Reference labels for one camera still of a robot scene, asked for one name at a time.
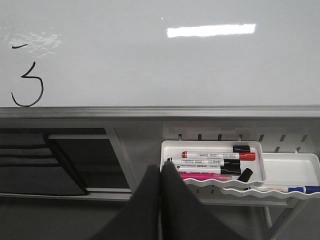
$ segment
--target blue marker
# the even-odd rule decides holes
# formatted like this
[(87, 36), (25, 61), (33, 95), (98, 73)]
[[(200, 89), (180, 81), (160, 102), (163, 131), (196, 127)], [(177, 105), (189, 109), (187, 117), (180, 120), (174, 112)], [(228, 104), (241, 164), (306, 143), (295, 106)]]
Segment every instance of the blue marker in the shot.
[(312, 194), (320, 192), (320, 186), (297, 186), (297, 187), (282, 187), (282, 186), (252, 186), (250, 189), (266, 192), (279, 191), (283, 193), (301, 192), (305, 194)]

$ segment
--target white plastic tray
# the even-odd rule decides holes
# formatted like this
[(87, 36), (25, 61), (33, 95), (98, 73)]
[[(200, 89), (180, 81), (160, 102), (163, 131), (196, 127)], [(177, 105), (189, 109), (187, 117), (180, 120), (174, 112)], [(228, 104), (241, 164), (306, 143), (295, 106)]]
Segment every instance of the white plastic tray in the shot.
[(241, 172), (246, 168), (250, 168), (253, 174), (249, 182), (237, 180), (239, 176), (233, 176), (232, 180), (220, 181), (217, 179), (196, 180), (193, 178), (184, 179), (186, 184), (193, 184), (198, 187), (214, 185), (217, 187), (234, 186), (238, 188), (248, 188), (250, 186), (261, 186), (265, 180), (265, 168), (262, 157), (262, 149), (259, 142), (256, 141), (184, 141), (184, 140), (166, 140), (161, 146), (161, 164), (167, 161), (168, 158), (181, 158), (183, 151), (198, 151), (198, 152), (233, 152), (234, 145), (250, 146), (251, 152), (254, 152), (256, 159), (254, 161), (240, 161)]
[[(266, 181), (262, 187), (320, 186), (320, 164), (316, 155), (310, 153), (263, 153)], [(224, 194), (237, 197), (255, 196), (286, 199), (294, 197), (301, 200), (320, 198), (320, 192), (303, 193), (298, 191), (258, 191), (235, 188), (221, 188)]]

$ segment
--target white board surface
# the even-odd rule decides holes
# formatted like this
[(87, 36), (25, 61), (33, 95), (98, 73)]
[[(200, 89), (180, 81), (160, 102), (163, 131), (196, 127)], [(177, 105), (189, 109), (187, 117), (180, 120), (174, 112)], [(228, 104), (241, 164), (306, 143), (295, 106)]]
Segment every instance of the white board surface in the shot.
[(0, 107), (39, 97), (21, 78), (33, 62), (33, 107), (320, 105), (319, 12), (318, 0), (3, 0)]

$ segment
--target red marker cap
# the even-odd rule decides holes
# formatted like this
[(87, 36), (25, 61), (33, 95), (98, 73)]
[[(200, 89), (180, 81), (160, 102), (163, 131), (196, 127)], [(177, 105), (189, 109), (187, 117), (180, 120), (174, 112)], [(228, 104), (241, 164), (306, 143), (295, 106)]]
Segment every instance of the red marker cap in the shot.
[(255, 152), (239, 152), (240, 160), (254, 161), (256, 160)]

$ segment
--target black marker writing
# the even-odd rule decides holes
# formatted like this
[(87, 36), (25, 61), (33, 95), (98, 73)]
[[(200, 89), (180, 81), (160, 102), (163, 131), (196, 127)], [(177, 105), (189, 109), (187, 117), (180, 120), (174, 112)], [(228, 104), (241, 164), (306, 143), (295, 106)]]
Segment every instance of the black marker writing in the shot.
[(28, 44), (23, 44), (21, 46), (12, 46), (13, 49), (19, 49), (19, 48), (22, 48), (24, 46), (28, 46)]
[(31, 106), (35, 105), (37, 102), (39, 102), (39, 100), (42, 97), (42, 94), (44, 93), (44, 83), (43, 83), (42, 79), (40, 77), (38, 77), (38, 76), (28, 76), (28, 74), (32, 71), (32, 69), (34, 69), (35, 65), (36, 65), (36, 62), (34, 61), (33, 64), (32, 64), (32, 67), (29, 69), (29, 71), (27, 71), (25, 74), (23, 74), (21, 76), (21, 78), (23, 78), (23, 79), (38, 79), (40, 81), (40, 84), (41, 84), (40, 96), (38, 97), (38, 99), (35, 102), (33, 102), (33, 103), (29, 104), (29, 105), (22, 105), (22, 104), (17, 103), (17, 101), (16, 101), (16, 99), (14, 97), (14, 94), (11, 92), (11, 96), (12, 96), (12, 99), (13, 99), (14, 103), (17, 104), (20, 107), (27, 108), (27, 107), (31, 107)]

